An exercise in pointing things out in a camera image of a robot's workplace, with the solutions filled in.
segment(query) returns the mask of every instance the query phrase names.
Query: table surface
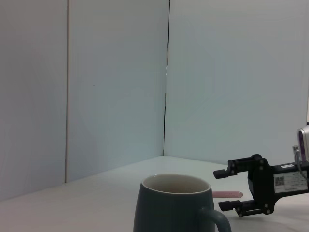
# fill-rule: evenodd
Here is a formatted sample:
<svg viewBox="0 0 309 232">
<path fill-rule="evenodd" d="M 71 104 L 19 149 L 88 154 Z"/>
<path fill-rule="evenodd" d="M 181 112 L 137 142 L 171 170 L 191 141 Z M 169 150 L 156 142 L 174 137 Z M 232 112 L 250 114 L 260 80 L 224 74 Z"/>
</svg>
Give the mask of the table surface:
<svg viewBox="0 0 309 232">
<path fill-rule="evenodd" d="M 161 173 L 188 174 L 212 185 L 213 191 L 242 191 L 250 200 L 247 173 L 216 180 L 212 172 L 227 166 L 160 156 L 59 187 L 0 202 L 3 232 L 132 232 L 140 182 Z M 214 199 L 218 202 L 226 199 Z M 224 212 L 234 232 L 307 232 L 309 195 L 279 200 L 272 215 L 239 218 Z"/>
</svg>

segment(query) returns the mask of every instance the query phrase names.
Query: label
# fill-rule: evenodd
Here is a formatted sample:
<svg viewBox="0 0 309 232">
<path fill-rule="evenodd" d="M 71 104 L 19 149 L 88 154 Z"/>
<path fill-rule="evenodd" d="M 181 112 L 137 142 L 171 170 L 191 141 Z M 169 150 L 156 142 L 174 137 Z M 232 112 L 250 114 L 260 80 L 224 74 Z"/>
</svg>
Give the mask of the label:
<svg viewBox="0 0 309 232">
<path fill-rule="evenodd" d="M 307 180 L 299 172 L 274 174 L 275 193 L 307 190 Z"/>
<path fill-rule="evenodd" d="M 292 164 L 289 164 L 289 165 L 284 165 L 284 166 L 281 166 L 282 168 L 291 168 L 291 167 L 294 167 L 294 165 Z"/>
</svg>

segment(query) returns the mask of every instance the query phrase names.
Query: white wall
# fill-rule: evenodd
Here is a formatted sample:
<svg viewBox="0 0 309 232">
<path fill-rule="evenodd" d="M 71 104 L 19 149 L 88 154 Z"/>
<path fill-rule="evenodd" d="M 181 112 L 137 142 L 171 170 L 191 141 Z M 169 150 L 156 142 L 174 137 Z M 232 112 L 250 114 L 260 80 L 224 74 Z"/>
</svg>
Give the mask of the white wall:
<svg viewBox="0 0 309 232">
<path fill-rule="evenodd" d="M 162 155 L 168 10 L 70 1 L 69 181 Z"/>
<path fill-rule="evenodd" d="M 308 20 L 307 0 L 171 0 L 166 154 L 293 161 Z"/>
<path fill-rule="evenodd" d="M 61 185 L 66 1 L 0 2 L 0 200 Z"/>
</svg>

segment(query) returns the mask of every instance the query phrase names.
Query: pink object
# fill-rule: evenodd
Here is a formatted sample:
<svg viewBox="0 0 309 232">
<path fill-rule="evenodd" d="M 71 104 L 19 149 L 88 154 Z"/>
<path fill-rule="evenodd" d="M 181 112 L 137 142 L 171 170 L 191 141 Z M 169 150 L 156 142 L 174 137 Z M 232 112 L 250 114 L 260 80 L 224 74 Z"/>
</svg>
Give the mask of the pink object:
<svg viewBox="0 0 309 232">
<path fill-rule="evenodd" d="M 236 191 L 224 191 L 224 192 L 212 192 L 214 198 L 242 198 L 242 192 Z"/>
</svg>

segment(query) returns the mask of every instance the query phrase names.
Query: mug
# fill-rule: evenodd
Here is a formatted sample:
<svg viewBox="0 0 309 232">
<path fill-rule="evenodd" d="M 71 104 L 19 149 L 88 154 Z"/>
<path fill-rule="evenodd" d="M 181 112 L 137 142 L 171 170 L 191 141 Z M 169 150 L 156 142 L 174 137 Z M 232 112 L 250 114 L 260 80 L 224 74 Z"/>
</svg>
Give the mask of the mug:
<svg viewBox="0 0 309 232">
<path fill-rule="evenodd" d="M 211 186 L 187 175 L 159 174 L 140 185 L 134 232 L 231 232 L 214 210 Z"/>
</svg>

